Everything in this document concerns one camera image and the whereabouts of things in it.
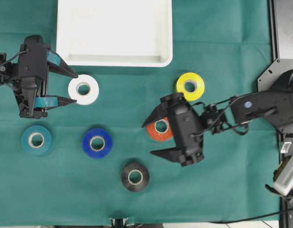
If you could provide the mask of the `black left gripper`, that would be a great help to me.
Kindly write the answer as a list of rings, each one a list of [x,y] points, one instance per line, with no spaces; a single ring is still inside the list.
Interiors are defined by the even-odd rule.
[[[21,54],[16,66],[14,84],[21,118],[46,118],[49,109],[76,103],[77,100],[61,96],[45,96],[49,71],[78,78],[78,75],[67,65],[59,54],[48,50],[40,43],[21,45]]]

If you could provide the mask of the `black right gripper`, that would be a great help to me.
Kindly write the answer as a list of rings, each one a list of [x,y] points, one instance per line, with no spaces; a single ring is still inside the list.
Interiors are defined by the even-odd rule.
[[[198,135],[203,128],[197,112],[181,93],[164,96],[160,101],[166,106],[158,105],[142,124],[142,128],[168,117],[176,147],[154,150],[150,153],[180,163],[181,166],[199,163],[204,159],[203,136]]]

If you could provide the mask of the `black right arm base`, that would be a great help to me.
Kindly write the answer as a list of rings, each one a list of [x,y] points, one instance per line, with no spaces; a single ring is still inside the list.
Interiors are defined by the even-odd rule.
[[[293,59],[277,59],[258,78],[258,91],[279,92],[278,113],[265,117],[278,131],[293,134]]]

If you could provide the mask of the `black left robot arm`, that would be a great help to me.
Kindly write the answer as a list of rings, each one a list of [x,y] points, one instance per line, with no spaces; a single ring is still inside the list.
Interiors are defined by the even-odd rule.
[[[0,53],[0,86],[8,86],[13,91],[21,118],[45,118],[48,109],[76,102],[71,98],[47,94],[50,72],[78,77],[46,45],[22,44],[20,51],[10,59],[5,53]]]

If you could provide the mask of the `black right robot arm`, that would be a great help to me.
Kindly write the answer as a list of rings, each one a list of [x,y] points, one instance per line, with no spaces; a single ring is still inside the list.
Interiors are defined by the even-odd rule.
[[[226,117],[226,109],[217,104],[204,105],[202,114],[185,100],[183,93],[174,93],[160,99],[143,123],[143,127],[167,118],[176,143],[174,148],[151,151],[151,154],[171,162],[188,166],[204,159],[204,133],[212,134],[233,130],[239,135],[248,133],[248,124],[264,118],[276,130],[293,134],[293,69],[283,72],[265,91],[233,96],[227,99],[235,125]]]

